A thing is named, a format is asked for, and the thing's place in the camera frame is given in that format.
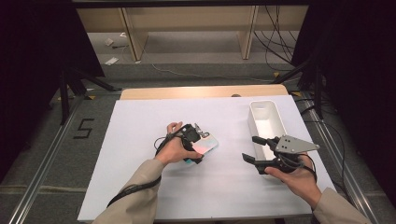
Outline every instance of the floor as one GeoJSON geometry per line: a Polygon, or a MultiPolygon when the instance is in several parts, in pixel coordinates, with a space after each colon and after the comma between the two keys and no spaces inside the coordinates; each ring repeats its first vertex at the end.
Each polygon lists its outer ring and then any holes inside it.
{"type": "MultiPolygon", "coordinates": [[[[264,35],[269,37],[271,33],[265,32],[264,35]]],[[[293,36],[289,32],[281,34],[287,45],[293,47],[298,32],[292,32],[293,36]]],[[[263,43],[268,43],[262,33],[258,33],[258,36],[263,43]]],[[[286,72],[283,70],[292,68],[274,54],[266,53],[256,37],[253,37],[249,59],[242,60],[236,33],[233,32],[152,33],[140,62],[132,60],[129,49],[123,47],[128,45],[126,38],[120,34],[89,34],[89,37],[103,65],[105,81],[123,88],[264,84],[274,79],[275,74],[283,74],[286,72]],[[114,41],[111,46],[105,45],[108,38],[114,41]],[[119,60],[112,65],[105,65],[113,57],[119,60]]],[[[272,44],[270,47],[282,57],[286,58],[289,54],[280,46],[272,44]]],[[[297,89],[297,79],[298,76],[285,82],[289,91],[297,89]]],[[[65,130],[60,130],[61,104],[58,95],[54,95],[52,109],[31,137],[31,148],[21,153],[0,185],[0,223],[8,223],[14,211],[18,210],[17,205],[25,191],[31,189],[32,180],[38,179],[37,171],[43,169],[40,164],[46,158],[49,166],[44,169],[41,182],[37,183],[36,195],[22,209],[25,213],[21,221],[14,223],[78,223],[78,211],[105,137],[112,108],[120,98],[119,92],[103,91],[88,82],[86,85],[91,90],[87,94],[91,98],[76,98],[69,92],[75,110],[65,130]],[[86,134],[78,130],[83,120],[92,128],[88,138],[78,138],[86,134]],[[59,139],[59,146],[55,146],[53,140],[59,131],[64,132],[64,137],[59,139]]],[[[311,96],[305,92],[303,96],[294,98],[299,100],[311,96]]],[[[358,150],[337,116],[336,109],[332,107],[331,99],[324,98],[322,102],[325,122],[332,127],[329,132],[334,145],[345,151],[346,167],[371,205],[376,223],[394,223],[394,207],[364,160],[356,153],[358,150]]],[[[296,104],[301,111],[310,106],[307,101],[297,101],[296,104]]],[[[320,125],[309,122],[314,120],[315,113],[309,111],[302,116],[307,121],[306,127],[314,141],[323,147],[319,154],[331,178],[340,183],[342,179],[330,152],[332,146],[323,140],[318,130],[320,125]]],[[[285,220],[289,224],[310,223],[310,218],[287,217],[285,220]]]]}

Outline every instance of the white container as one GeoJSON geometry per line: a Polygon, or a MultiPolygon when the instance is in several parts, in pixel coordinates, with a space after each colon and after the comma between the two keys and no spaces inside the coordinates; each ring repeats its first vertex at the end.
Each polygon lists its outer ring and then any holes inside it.
{"type": "MultiPolygon", "coordinates": [[[[273,101],[250,103],[247,122],[251,136],[267,139],[286,134],[282,119],[273,101]]],[[[256,161],[271,161],[275,157],[274,152],[267,145],[253,144],[256,151],[256,161]]]]}

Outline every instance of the sleeve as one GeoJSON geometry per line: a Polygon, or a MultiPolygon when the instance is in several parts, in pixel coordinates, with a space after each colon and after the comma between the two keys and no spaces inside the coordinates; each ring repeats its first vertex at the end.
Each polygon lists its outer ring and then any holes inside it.
{"type": "MultiPolygon", "coordinates": [[[[157,160],[143,162],[121,191],[131,185],[142,185],[156,180],[161,175],[163,168],[163,164],[157,160]]],[[[117,200],[100,214],[93,223],[153,223],[157,211],[159,187],[160,184],[117,200]]]]}
{"type": "Polygon", "coordinates": [[[320,223],[371,223],[347,200],[332,189],[325,189],[314,215],[320,223]]]}

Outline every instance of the white table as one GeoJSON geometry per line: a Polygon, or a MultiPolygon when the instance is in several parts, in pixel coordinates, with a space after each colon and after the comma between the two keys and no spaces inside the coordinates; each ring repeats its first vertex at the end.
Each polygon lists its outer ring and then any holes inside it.
{"type": "MultiPolygon", "coordinates": [[[[153,158],[154,141],[172,121],[198,123],[219,147],[200,164],[168,165],[159,191],[157,220],[243,219],[311,214],[310,207],[278,180],[258,175],[242,160],[254,156],[248,105],[272,100],[289,135],[311,141],[290,96],[117,101],[88,187],[79,221],[92,221],[118,193],[134,170],[153,158]]],[[[318,186],[333,188],[316,151],[318,186]]]]}

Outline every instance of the tripod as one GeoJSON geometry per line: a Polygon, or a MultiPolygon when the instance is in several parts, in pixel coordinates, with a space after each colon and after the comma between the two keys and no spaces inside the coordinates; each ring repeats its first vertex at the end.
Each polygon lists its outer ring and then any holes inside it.
{"type": "Polygon", "coordinates": [[[51,63],[56,64],[56,67],[59,68],[59,87],[63,114],[61,125],[64,125],[70,111],[67,86],[75,95],[84,95],[87,90],[81,79],[85,78],[107,91],[120,91],[120,88],[115,88],[80,68],[85,67],[87,70],[95,70],[96,75],[104,76],[92,46],[88,46],[90,41],[88,36],[82,35],[86,32],[72,5],[40,5],[35,3],[19,3],[19,5],[22,8],[21,12],[24,15],[25,22],[37,33],[40,40],[37,44],[43,47],[46,55],[51,56],[51,63]]]}

